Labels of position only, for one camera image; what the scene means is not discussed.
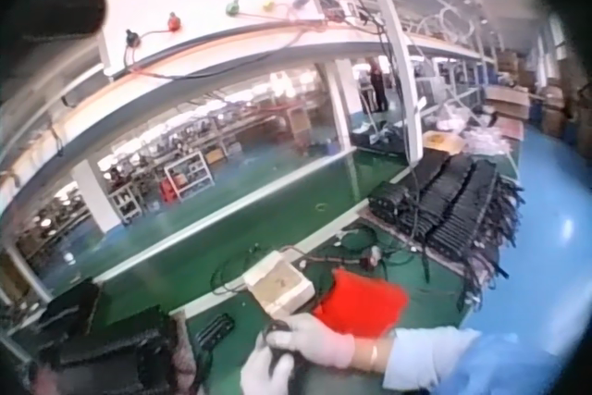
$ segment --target red bag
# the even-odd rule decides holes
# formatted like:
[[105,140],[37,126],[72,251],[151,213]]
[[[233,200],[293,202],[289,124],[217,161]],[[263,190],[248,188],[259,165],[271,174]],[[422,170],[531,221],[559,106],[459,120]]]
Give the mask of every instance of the red bag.
[[405,291],[384,279],[333,270],[335,286],[313,310],[338,333],[378,338],[394,327],[408,302]]

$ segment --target white glove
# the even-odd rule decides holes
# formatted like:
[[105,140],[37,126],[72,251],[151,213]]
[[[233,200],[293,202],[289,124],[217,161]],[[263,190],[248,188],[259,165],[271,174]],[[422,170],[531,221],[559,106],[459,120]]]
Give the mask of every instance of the white glove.
[[345,369],[353,359],[352,335],[341,335],[309,314],[282,319],[291,332],[275,331],[266,337],[267,344],[279,349],[300,352],[311,363]]
[[255,349],[240,371],[240,387],[243,395],[288,395],[288,381],[294,369],[294,358],[284,354],[269,376],[272,354],[259,335]]

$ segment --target worker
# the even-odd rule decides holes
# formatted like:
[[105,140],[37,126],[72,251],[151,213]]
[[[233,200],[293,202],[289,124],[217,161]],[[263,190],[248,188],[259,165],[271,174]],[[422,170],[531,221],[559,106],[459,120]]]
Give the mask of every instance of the worker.
[[384,374],[385,389],[427,389],[437,395],[544,393],[560,370],[555,355],[470,329],[397,328],[390,337],[362,339],[336,333],[308,314],[284,321],[291,332],[257,339],[240,374],[244,395],[288,395],[293,357],[282,355],[270,373],[270,346],[325,367]]
[[389,111],[389,100],[385,93],[385,84],[382,78],[382,70],[372,57],[367,57],[366,62],[370,66],[370,83],[374,88],[376,98],[376,111],[378,113]]

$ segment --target green plug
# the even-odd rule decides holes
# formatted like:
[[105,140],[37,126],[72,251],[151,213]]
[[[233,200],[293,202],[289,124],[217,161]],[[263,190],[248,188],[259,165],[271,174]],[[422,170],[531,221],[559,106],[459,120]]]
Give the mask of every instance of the green plug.
[[233,0],[228,5],[226,5],[226,14],[229,16],[236,16],[239,14],[241,8],[239,7],[239,0]]

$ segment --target ventilation fan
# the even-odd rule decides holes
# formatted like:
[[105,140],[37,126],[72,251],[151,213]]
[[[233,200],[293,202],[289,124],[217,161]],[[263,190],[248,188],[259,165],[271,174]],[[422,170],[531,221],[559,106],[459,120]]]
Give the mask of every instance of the ventilation fan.
[[321,0],[321,8],[329,20],[335,22],[345,20],[345,11],[337,0]]

